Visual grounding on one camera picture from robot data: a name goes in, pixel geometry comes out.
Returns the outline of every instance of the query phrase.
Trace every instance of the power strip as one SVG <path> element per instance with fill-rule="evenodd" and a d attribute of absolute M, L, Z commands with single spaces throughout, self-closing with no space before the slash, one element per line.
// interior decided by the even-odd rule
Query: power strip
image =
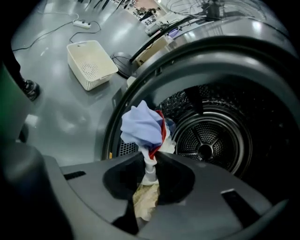
<path fill-rule="evenodd" d="M 73 25 L 80 28 L 90 29 L 90 23 L 85 21 L 74 21 Z"/>

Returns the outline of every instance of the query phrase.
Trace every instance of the white basket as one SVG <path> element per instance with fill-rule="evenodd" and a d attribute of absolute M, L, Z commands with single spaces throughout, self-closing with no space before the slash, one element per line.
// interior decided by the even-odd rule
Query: white basket
<path fill-rule="evenodd" d="M 95 40 L 69 44 L 67 62 L 87 91 L 107 82 L 118 71 L 103 47 Z"/>

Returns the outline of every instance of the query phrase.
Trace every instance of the black shoe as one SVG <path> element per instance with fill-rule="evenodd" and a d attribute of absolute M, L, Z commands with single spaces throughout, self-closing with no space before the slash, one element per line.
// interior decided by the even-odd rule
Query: black shoe
<path fill-rule="evenodd" d="M 23 92 L 31 100 L 34 101 L 39 96 L 39 85 L 31 80 L 25 80 Z"/>

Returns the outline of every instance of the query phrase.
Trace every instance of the glossy floor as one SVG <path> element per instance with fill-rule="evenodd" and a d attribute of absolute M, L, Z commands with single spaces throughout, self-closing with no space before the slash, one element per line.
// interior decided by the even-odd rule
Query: glossy floor
<path fill-rule="evenodd" d="M 126 10 L 109 2 L 102 11 L 102 1 L 84 3 L 77 0 L 41 1 L 25 19 L 12 39 L 12 49 L 29 46 L 36 38 L 76 18 L 62 14 L 41 12 L 78 13 L 79 19 L 97 21 L 101 31 L 96 34 L 77 34 L 74 42 L 97 40 L 110 55 L 125 51 L 133 54 L 149 38 L 145 26 Z M 92 23 L 88 31 L 97 31 Z M 108 83 L 86 92 L 77 81 L 67 62 L 70 37 L 82 28 L 68 24 L 37 41 L 27 50 L 15 52 L 25 79 L 36 81 L 41 95 L 34 102 L 33 111 L 26 119 L 27 144 L 42 154 L 57 159 L 60 166 L 93 162 L 100 159 L 99 134 L 105 129 L 104 112 L 112 98 L 125 86 L 126 80 L 114 74 Z"/>

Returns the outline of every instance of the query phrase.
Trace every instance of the blue cloth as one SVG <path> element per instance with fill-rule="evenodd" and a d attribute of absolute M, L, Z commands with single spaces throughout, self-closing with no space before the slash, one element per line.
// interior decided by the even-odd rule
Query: blue cloth
<path fill-rule="evenodd" d="M 173 120 L 170 118 L 165 118 L 165 124 L 167 125 L 167 128 L 170 130 L 170 135 L 172 137 L 176 129 L 176 123 L 173 122 Z"/>
<path fill-rule="evenodd" d="M 142 101 L 122 116 L 121 139 L 125 143 L 136 143 L 151 150 L 163 144 L 162 123 L 162 117 Z"/>

